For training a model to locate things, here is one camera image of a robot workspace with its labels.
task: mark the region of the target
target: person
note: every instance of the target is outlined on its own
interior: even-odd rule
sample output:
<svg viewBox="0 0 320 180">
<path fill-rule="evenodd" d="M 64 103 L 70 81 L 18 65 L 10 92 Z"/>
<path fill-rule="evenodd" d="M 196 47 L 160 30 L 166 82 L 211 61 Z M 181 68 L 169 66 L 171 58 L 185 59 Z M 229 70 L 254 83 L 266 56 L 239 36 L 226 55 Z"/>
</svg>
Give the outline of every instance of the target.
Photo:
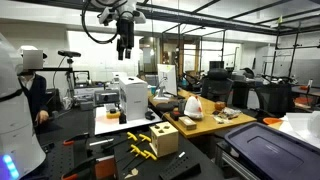
<svg viewBox="0 0 320 180">
<path fill-rule="evenodd" d="M 21 46 L 19 49 L 23 56 L 23 50 L 37 50 L 35 47 Z M 47 81 L 44 77 L 36 74 L 34 71 L 24 69 L 19 75 L 19 83 L 28 99 L 31 118 L 34 126 L 43 124 L 49 119 L 48 107 L 46 106 L 46 88 Z"/>
</svg>

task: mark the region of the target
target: white box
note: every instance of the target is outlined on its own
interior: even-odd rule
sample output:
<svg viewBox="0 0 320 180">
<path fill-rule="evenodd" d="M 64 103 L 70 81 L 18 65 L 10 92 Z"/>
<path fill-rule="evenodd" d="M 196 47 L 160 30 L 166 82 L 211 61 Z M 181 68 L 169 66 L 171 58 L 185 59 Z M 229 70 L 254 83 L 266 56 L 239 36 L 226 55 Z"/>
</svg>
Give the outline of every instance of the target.
<svg viewBox="0 0 320 180">
<path fill-rule="evenodd" d="M 119 89 L 127 121 L 144 119 L 148 111 L 148 84 L 137 77 L 120 77 Z"/>
</svg>

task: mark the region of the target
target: table leg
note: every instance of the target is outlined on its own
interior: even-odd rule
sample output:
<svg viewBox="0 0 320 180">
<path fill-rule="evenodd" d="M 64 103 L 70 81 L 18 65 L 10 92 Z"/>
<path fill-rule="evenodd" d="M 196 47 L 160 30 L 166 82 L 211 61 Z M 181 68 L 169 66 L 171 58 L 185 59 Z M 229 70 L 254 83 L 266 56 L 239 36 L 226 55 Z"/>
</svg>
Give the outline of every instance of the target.
<svg viewBox="0 0 320 180">
<path fill-rule="evenodd" d="M 214 162 L 219 168 L 222 168 L 222 166 L 223 166 L 222 152 L 223 152 L 223 150 L 218 145 L 216 145 L 216 153 L 215 153 L 215 161 Z"/>
</svg>

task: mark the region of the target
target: cup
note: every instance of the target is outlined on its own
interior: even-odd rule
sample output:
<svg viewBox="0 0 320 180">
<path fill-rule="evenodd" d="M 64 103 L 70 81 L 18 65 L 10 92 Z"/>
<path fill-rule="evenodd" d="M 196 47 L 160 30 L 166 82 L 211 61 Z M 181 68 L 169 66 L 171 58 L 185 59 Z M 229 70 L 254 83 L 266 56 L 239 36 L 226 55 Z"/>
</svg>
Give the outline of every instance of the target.
<svg viewBox="0 0 320 180">
<path fill-rule="evenodd" d="M 154 95 L 156 93 L 156 86 L 151 86 L 150 90 L 151 90 L 151 94 Z"/>
<path fill-rule="evenodd" d="M 216 111 L 222 111 L 222 109 L 224 109 L 225 107 L 225 102 L 217 101 L 216 103 L 214 103 L 214 108 L 216 109 Z"/>
</svg>

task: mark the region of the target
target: computer monitor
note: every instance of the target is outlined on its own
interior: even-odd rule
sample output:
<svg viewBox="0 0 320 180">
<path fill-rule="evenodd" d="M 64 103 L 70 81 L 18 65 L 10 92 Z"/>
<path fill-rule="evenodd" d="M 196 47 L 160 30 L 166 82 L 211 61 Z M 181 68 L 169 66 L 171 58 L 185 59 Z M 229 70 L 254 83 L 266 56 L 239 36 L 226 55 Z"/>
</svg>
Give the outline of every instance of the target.
<svg viewBox="0 0 320 180">
<path fill-rule="evenodd" d="M 175 65 L 158 64 L 158 80 L 160 91 L 162 89 L 165 93 L 177 96 L 177 75 Z"/>
<path fill-rule="evenodd" d="M 224 61 L 210 61 L 209 68 L 224 68 Z"/>
</svg>

